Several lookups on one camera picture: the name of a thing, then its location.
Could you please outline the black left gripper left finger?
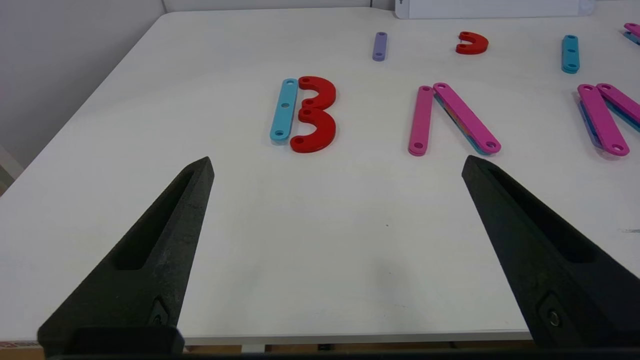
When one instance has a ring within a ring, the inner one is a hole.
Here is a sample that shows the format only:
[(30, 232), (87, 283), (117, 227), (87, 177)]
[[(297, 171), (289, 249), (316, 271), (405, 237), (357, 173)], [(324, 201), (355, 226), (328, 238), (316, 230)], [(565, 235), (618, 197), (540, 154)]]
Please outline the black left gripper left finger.
[(184, 167), (39, 327), (47, 358), (178, 357), (186, 289), (215, 173)]

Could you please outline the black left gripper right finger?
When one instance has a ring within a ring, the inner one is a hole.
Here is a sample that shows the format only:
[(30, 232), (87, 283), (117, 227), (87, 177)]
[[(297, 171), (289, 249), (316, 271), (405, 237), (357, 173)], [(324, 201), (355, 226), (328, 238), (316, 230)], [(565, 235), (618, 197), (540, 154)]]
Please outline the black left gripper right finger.
[(636, 275), (493, 162), (461, 176), (538, 346), (639, 348)]

